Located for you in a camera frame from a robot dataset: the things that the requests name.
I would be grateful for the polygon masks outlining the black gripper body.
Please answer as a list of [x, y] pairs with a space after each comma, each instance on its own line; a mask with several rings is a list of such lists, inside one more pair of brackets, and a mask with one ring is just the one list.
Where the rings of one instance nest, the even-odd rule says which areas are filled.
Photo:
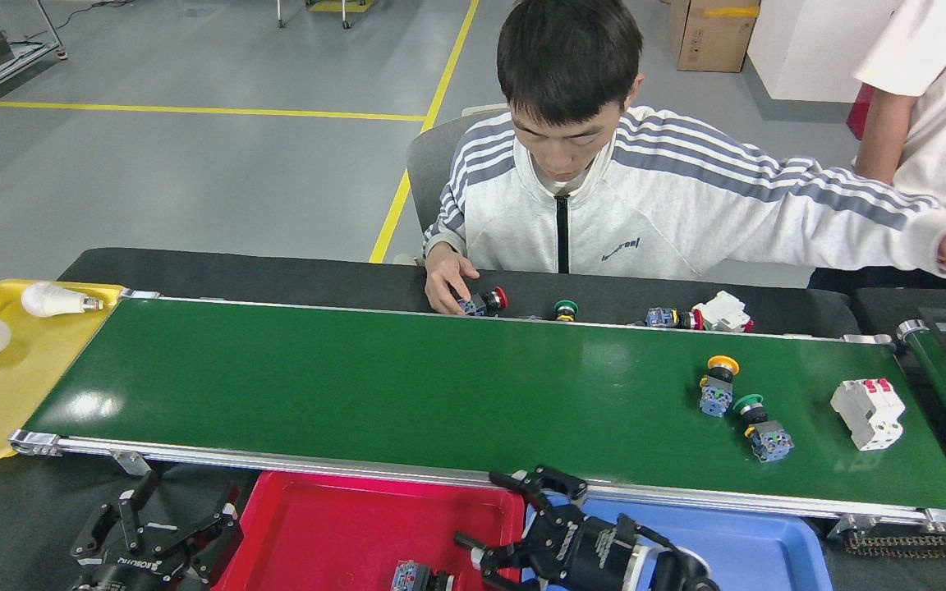
[[532, 520], [532, 570], [542, 586], [567, 590], [634, 590], [647, 558], [641, 524], [593, 516]]
[[84, 568], [74, 590], [176, 590], [194, 553], [185, 545], [156, 557], [151, 550], [129, 555], [117, 545], [72, 546], [71, 556]]

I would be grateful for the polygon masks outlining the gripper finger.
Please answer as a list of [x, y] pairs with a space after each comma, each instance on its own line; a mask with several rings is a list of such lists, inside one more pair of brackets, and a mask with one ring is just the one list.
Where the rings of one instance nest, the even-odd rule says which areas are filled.
[[454, 532], [454, 543], [469, 552], [472, 565], [480, 572], [487, 586], [498, 590], [544, 590], [544, 583], [536, 576], [515, 581], [502, 575], [503, 569], [521, 571], [530, 567], [530, 543], [525, 539], [509, 545], [489, 547], [472, 536]]
[[239, 486], [227, 483], [211, 513], [153, 543], [153, 557], [173, 579], [194, 576], [216, 584], [236, 553], [243, 534], [237, 510]]
[[582, 511], [583, 502], [588, 495], [588, 483], [571, 474], [549, 467], [537, 466], [528, 470], [518, 470], [515, 474], [502, 471], [491, 472], [491, 483], [521, 495], [529, 506], [526, 517], [526, 530], [542, 521], [547, 525], [581, 526], [588, 520]]
[[145, 542], [138, 514], [158, 483], [160, 475], [147, 472], [116, 501], [103, 502], [95, 508], [71, 545], [71, 556], [84, 566], [160, 567], [162, 561]]

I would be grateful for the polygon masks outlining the person's right hand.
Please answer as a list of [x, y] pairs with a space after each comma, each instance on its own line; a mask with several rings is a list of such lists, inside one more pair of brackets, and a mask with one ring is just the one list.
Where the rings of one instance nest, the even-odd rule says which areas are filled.
[[439, 242], [425, 258], [425, 296], [436, 313], [463, 315], [458, 300], [471, 296], [466, 279], [480, 276], [474, 264], [447, 242]]

